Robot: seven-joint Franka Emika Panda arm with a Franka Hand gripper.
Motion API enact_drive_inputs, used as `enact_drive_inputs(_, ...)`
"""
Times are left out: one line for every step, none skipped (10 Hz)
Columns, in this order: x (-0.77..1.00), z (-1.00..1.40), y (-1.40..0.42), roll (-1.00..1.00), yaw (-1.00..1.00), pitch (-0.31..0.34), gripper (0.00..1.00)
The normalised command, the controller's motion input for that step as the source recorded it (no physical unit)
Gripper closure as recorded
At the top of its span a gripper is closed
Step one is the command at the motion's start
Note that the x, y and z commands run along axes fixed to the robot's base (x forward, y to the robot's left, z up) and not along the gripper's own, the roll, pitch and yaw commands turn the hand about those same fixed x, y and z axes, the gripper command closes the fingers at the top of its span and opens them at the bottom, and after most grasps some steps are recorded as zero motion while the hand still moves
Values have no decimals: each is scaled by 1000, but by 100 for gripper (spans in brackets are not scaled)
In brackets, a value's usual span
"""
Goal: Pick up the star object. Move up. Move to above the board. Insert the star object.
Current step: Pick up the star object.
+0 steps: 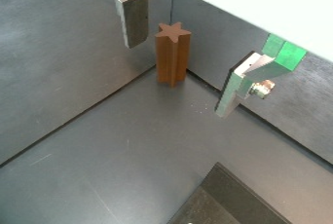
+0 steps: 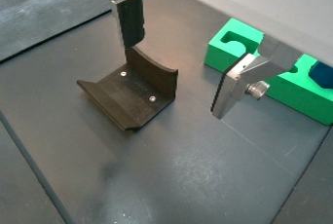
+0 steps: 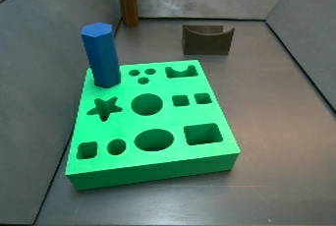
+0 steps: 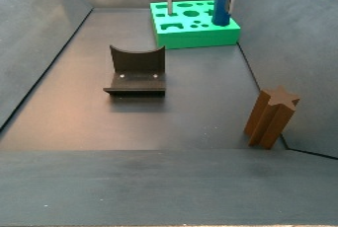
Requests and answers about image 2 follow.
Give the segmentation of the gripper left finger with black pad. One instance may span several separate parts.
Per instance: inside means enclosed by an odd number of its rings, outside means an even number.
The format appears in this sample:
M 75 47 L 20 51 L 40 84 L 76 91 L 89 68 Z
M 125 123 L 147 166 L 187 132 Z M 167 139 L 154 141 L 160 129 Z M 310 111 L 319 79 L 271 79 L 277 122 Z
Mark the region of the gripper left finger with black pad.
M 141 0 L 111 0 L 112 12 L 119 22 L 119 34 L 125 49 L 144 38 L 144 18 Z

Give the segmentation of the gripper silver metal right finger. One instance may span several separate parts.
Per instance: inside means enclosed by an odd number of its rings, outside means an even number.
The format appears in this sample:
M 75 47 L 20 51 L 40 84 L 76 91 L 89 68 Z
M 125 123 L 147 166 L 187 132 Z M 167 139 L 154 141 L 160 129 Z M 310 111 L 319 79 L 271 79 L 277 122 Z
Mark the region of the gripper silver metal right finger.
M 258 52 L 258 56 L 243 54 L 222 74 L 211 106 L 218 119 L 244 94 L 259 99 L 269 89 L 263 80 L 289 71 L 302 56 L 295 48 L 267 35 L 262 38 Z

